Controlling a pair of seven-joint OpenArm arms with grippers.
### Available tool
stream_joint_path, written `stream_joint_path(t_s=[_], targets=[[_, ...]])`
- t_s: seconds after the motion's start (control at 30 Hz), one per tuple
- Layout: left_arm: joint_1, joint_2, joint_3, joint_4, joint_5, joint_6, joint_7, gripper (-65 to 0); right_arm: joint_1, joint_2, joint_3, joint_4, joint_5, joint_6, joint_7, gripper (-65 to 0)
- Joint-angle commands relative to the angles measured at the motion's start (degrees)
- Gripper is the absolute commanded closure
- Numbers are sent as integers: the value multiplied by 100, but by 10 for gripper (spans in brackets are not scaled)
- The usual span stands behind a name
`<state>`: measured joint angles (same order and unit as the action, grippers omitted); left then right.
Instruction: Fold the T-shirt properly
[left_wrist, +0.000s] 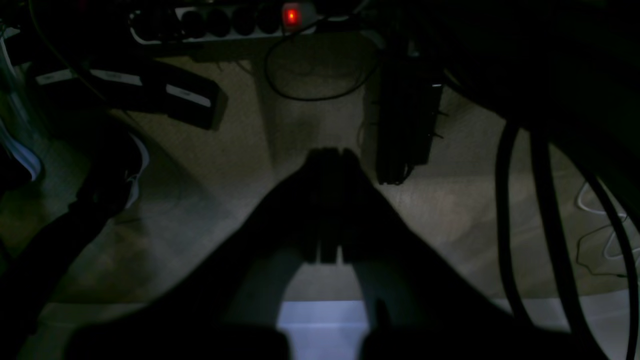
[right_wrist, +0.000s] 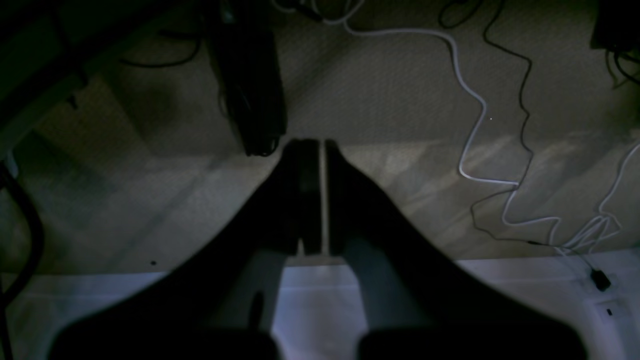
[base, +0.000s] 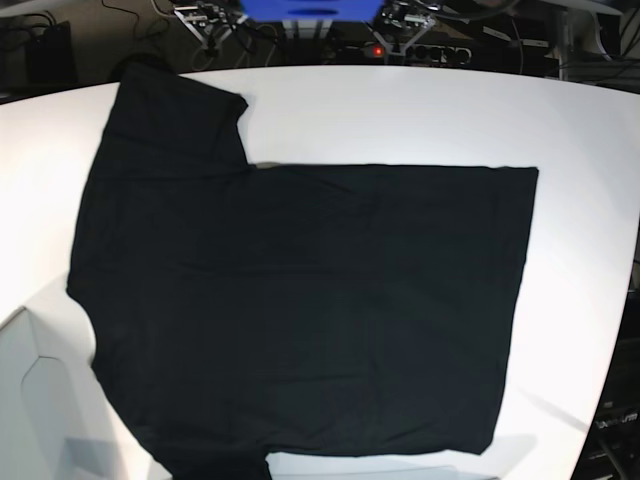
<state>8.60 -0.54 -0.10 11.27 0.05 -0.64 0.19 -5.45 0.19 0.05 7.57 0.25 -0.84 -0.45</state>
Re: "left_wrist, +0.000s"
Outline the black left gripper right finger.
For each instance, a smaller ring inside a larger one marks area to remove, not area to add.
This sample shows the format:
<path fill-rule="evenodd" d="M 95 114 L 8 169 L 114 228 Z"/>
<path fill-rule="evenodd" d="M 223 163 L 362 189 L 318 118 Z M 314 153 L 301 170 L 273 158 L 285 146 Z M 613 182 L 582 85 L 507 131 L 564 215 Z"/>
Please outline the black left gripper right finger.
<path fill-rule="evenodd" d="M 605 360 L 596 342 L 515 318 L 473 288 L 341 153 L 345 237 L 371 318 L 361 360 Z"/>

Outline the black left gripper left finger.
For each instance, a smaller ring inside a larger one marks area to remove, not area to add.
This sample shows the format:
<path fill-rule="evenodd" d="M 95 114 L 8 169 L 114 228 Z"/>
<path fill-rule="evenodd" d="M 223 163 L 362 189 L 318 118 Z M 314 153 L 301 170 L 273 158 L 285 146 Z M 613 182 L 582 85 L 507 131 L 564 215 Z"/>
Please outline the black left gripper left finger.
<path fill-rule="evenodd" d="M 263 198 L 246 221 L 146 307 L 76 331 L 67 360 L 287 360 L 275 328 L 282 297 L 317 250 L 307 233 L 330 174 L 329 148 Z"/>

